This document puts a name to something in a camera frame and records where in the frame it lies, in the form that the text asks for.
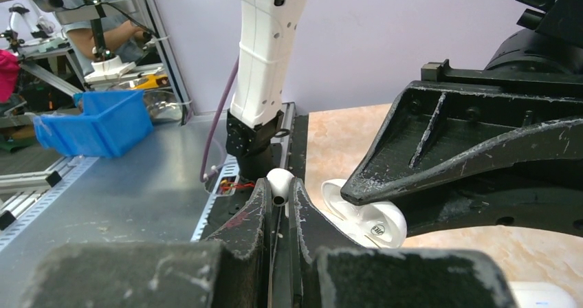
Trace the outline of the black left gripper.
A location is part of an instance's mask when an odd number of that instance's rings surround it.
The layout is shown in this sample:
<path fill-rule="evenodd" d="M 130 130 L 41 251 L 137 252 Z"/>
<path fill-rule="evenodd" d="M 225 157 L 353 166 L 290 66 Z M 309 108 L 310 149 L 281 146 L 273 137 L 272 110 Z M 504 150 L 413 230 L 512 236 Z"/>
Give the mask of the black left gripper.
<path fill-rule="evenodd" d="M 527 6 L 521 29 L 485 69 L 448 60 L 421 68 L 423 81 L 395 99 L 344 199 L 396 200 L 490 172 L 581 187 L 582 0 L 516 1 Z"/>

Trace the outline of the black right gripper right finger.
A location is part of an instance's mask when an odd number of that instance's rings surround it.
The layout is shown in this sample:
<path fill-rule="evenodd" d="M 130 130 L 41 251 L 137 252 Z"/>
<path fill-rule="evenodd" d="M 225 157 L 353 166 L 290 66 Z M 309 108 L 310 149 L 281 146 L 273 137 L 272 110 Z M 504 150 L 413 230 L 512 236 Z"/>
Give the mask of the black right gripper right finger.
<path fill-rule="evenodd" d="M 295 290 L 303 307 L 515 307 L 497 264 L 476 250 L 357 244 L 289 185 Z"/>

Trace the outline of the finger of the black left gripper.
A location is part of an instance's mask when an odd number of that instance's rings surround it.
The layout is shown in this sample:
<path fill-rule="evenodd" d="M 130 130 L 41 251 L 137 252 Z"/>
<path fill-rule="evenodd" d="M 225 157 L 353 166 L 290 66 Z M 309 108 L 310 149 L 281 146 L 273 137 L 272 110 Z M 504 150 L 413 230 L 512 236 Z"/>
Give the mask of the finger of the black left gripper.
<path fill-rule="evenodd" d="M 516 164 L 394 198 L 410 237 L 479 226 L 582 236 L 582 161 Z"/>

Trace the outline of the blue plastic bin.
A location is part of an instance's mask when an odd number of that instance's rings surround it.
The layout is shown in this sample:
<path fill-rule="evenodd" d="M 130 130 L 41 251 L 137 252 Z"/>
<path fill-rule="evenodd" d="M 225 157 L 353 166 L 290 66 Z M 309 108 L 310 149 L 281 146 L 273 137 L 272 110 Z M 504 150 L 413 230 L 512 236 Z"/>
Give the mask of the blue plastic bin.
<path fill-rule="evenodd" d="M 67 157 L 121 157 L 153 131 L 143 91 L 91 91 L 82 95 L 78 115 L 33 118 L 42 147 Z"/>

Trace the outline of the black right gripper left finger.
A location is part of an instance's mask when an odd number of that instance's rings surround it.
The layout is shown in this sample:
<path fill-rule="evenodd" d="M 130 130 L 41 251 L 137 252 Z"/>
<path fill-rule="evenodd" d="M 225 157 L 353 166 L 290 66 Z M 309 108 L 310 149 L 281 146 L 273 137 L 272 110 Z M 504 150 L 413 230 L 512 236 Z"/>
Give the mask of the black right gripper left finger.
<path fill-rule="evenodd" d="M 37 266 L 22 307 L 266 307 L 270 186 L 208 238 L 70 243 Z"/>

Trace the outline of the white earbud case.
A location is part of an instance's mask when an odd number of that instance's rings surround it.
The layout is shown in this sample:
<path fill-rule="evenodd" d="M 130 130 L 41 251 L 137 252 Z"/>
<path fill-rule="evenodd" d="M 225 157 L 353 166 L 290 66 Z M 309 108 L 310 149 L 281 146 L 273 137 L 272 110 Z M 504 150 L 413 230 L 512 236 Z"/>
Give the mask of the white earbud case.
<path fill-rule="evenodd" d="M 407 237 L 403 212 L 390 201 L 353 205 L 340 194 L 345 183 L 344 179 L 330 179 L 321 185 L 326 206 L 322 213 L 327 220 L 361 246 L 400 248 Z"/>

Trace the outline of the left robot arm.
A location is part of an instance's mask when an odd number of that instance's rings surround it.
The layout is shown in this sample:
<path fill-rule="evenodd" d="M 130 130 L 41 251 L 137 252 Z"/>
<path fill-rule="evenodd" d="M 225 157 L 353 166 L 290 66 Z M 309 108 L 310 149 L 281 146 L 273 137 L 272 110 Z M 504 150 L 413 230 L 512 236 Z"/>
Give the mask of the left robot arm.
<path fill-rule="evenodd" d="M 479 226 L 582 235 L 582 0 L 517 1 L 520 30 L 485 69 L 424 65 L 349 178 L 323 183 L 334 224 L 387 247 Z M 306 3 L 241 0 L 227 150 L 278 199 L 289 175 L 268 160 L 270 140 Z"/>

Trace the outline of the white oval charging case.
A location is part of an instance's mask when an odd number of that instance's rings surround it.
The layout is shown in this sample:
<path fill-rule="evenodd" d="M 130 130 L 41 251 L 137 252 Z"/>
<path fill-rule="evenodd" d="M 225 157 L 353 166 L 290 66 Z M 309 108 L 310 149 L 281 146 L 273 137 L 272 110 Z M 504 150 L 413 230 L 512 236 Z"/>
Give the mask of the white oval charging case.
<path fill-rule="evenodd" d="M 514 299 L 521 308 L 576 308 L 575 299 L 563 288 L 552 283 L 520 282 L 509 283 Z"/>

